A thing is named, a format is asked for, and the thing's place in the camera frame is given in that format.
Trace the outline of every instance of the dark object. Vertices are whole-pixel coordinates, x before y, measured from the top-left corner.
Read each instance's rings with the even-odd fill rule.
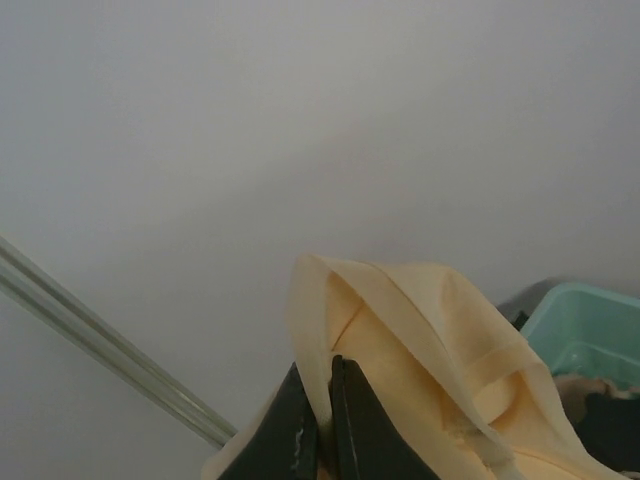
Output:
[[[585,449],[617,472],[640,472],[640,399],[587,397],[587,415],[576,427]]]
[[[332,369],[341,480],[439,480],[395,429],[360,366],[336,356]]]
[[[295,363],[264,420],[220,480],[316,480],[318,427]]]
[[[524,324],[527,323],[527,320],[529,320],[529,315],[527,315],[522,310],[520,310],[515,320],[511,323],[513,324],[516,330],[520,331],[522,330],[522,327],[524,327]]]

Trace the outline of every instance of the plastic bin rim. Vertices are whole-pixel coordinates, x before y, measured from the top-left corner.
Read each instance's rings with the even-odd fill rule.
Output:
[[[604,288],[594,287],[593,285],[587,285],[586,283],[563,282],[556,285],[547,292],[540,304],[531,314],[531,317],[529,317],[529,320],[527,320],[527,323],[525,323],[524,327],[522,327],[522,330],[520,331],[522,336],[527,338],[529,335],[531,335],[540,321],[545,317],[547,311],[549,310],[549,308],[551,308],[551,305],[553,305],[556,299],[560,295],[564,295],[568,292],[584,292],[596,297],[606,298],[610,301],[624,303],[640,309],[640,299],[638,298],[623,295],[621,293],[606,290]]]

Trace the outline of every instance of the cream cloth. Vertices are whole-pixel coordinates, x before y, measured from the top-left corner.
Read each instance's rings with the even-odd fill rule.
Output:
[[[591,458],[526,341],[455,270],[298,259],[286,320],[296,363],[332,442],[336,354],[358,362],[391,421],[442,480],[624,478]],[[218,478],[264,413],[203,469]]]

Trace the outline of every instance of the white wall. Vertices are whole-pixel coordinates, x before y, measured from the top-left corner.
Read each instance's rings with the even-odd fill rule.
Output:
[[[196,479],[211,448],[0,295],[3,480]]]
[[[3,2],[0,226],[236,425],[302,251],[640,293],[640,3]]]

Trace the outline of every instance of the mint green container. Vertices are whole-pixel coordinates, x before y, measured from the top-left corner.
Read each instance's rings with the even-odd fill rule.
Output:
[[[580,283],[551,289],[522,335],[554,375],[640,386],[640,300]]]

